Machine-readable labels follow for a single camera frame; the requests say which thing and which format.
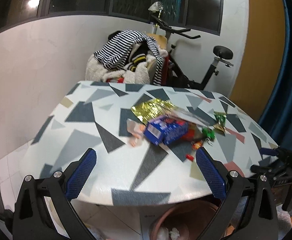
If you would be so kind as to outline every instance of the exercise bike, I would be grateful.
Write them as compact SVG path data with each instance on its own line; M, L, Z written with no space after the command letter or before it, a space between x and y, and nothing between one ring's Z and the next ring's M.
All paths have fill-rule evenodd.
M201 37L200 35L193 37L186 35L185 33L191 30L190 28L175 30L171 26L169 26L168 23L166 23L164 20L157 17L154 13L151 13L150 15L154 21L154 24L156 25L154 30L155 34L157 31L157 26L159 26L160 29L166 32L165 37L167 41L169 40L171 34L173 33L191 40L195 40ZM212 75L213 74L215 74L216 76L218 75L219 71L216 70L216 68L219 62L224 63L227 67L234 66L232 63L227 61L233 58L233 52L224 46L215 46L213 49L213 53L216 55L216 57L214 57L212 64L210 65L208 71L206 72L205 77L203 78L203 81L201 83L190 81L188 77L184 75L181 68L176 63L175 59L172 56L172 52L174 51L175 48L176 46L172 44L171 49L168 52L171 64L169 64L167 70L166 86L169 87L204 90L207 83L211 79Z

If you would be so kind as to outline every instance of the candy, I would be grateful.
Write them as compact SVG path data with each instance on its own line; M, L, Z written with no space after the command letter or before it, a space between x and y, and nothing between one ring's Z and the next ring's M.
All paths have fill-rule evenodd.
M189 154L186 154L186 159L189 159L191 162L194 161L194 157Z
M202 133L203 133L205 138L208 138L210 141L214 141L215 133L213 130L211 130L209 128L203 128Z
M198 150L203 146L204 142L202 140L195 142L192 146L193 150Z
M226 113L214 112L217 124L214 124L214 128L222 132L225 132L225 122L226 122Z
M146 126L144 124L127 119L127 131L133 135L128 140L131 146L136 147L142 144L145 129Z

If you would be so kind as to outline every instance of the geometric patterned tablecloth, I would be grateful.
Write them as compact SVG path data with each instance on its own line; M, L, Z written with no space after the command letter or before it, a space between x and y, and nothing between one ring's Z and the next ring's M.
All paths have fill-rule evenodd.
M128 144L128 118L139 120L130 108L152 98L170 100L213 125L214 111L226 112L225 136L216 134L205 144L213 159L236 164L250 176L252 164L267 165L260 147L274 148L274 140L235 104L219 93L135 85L81 81L64 97L35 136L20 163L23 176L45 178L65 170L87 148L97 163L78 199L103 205L159 205L198 198L211 193L196 162L190 142L155 146Z

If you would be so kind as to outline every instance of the blue curtain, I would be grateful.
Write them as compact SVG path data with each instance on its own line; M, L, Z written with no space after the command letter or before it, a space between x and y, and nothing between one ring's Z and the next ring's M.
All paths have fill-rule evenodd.
M277 82L259 119L259 125L278 145L292 149L292 1L283 0L285 49Z

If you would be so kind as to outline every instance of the orange wall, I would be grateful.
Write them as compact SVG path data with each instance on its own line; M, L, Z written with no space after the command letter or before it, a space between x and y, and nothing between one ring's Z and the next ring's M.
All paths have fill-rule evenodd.
M249 0L246 47L230 99L255 121L276 83L284 45L282 0Z

